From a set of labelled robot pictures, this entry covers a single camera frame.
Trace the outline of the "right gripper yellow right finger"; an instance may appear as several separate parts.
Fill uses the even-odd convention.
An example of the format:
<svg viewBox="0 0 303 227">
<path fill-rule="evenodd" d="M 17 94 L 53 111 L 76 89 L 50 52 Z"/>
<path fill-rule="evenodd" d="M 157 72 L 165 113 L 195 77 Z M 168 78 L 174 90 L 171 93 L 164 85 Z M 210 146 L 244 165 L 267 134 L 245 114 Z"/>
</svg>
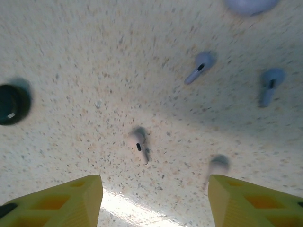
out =
<svg viewBox="0 0 303 227">
<path fill-rule="evenodd" d="M 224 175 L 211 175 L 215 227 L 303 227 L 303 198 Z"/>
</svg>

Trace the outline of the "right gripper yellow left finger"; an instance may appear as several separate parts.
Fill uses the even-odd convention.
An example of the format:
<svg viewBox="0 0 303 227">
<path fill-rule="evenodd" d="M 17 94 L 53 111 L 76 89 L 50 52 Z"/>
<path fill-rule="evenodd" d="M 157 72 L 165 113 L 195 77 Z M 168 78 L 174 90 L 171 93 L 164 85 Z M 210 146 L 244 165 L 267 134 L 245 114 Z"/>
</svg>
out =
<svg viewBox="0 0 303 227">
<path fill-rule="evenodd" d="M 27 194 L 0 206 L 0 227 L 97 227 L 103 198 L 99 175 Z"/>
</svg>

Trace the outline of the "pink wireless earbud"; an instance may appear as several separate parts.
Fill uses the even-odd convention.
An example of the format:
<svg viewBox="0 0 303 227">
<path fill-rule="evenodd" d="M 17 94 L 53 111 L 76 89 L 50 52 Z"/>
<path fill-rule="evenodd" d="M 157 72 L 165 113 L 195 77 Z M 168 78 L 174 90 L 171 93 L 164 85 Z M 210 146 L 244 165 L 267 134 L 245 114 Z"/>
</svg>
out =
<svg viewBox="0 0 303 227">
<path fill-rule="evenodd" d="M 145 135 L 146 133 L 143 127 L 134 128 L 128 135 L 129 146 L 134 149 L 135 153 L 143 162 L 143 165 L 147 165 L 149 163 L 149 154 Z"/>
<path fill-rule="evenodd" d="M 208 164 L 208 171 L 205 179 L 204 195 L 208 195 L 209 178 L 211 175 L 227 175 L 230 170 L 229 158 L 219 154 L 213 157 Z"/>
</svg>

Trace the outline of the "black earbud charging case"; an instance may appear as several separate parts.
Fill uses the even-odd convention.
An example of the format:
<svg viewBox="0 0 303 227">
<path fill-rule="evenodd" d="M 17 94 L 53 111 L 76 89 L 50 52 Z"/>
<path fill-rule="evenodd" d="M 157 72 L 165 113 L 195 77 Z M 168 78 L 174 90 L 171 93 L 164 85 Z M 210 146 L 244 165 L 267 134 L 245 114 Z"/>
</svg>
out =
<svg viewBox="0 0 303 227">
<path fill-rule="evenodd" d="M 0 125 L 8 126 L 24 120 L 31 110 L 32 89 L 30 82 L 15 77 L 0 84 Z"/>
</svg>

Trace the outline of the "purple wireless earbud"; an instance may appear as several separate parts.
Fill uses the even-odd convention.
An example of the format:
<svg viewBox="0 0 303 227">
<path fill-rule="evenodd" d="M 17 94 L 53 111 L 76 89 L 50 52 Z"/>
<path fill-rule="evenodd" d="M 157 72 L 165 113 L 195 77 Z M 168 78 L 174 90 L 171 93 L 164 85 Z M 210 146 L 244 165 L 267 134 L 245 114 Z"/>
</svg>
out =
<svg viewBox="0 0 303 227">
<path fill-rule="evenodd" d="M 281 68 L 268 69 L 261 75 L 260 107 L 269 106 L 275 90 L 284 82 L 285 76 L 286 73 Z"/>
<path fill-rule="evenodd" d="M 211 69 L 216 62 L 215 54 L 210 51 L 200 52 L 195 57 L 196 68 L 185 78 L 184 83 L 186 85 L 191 84 L 201 74 Z"/>
</svg>

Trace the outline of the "purple earbud charging case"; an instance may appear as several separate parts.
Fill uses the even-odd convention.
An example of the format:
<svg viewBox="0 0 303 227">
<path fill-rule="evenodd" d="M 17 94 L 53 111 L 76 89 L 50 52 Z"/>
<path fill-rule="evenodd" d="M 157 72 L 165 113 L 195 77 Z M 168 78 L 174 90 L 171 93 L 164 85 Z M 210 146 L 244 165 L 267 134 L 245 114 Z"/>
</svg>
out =
<svg viewBox="0 0 303 227">
<path fill-rule="evenodd" d="M 273 9 L 280 0 L 223 0 L 226 7 L 241 16 L 256 16 Z"/>
</svg>

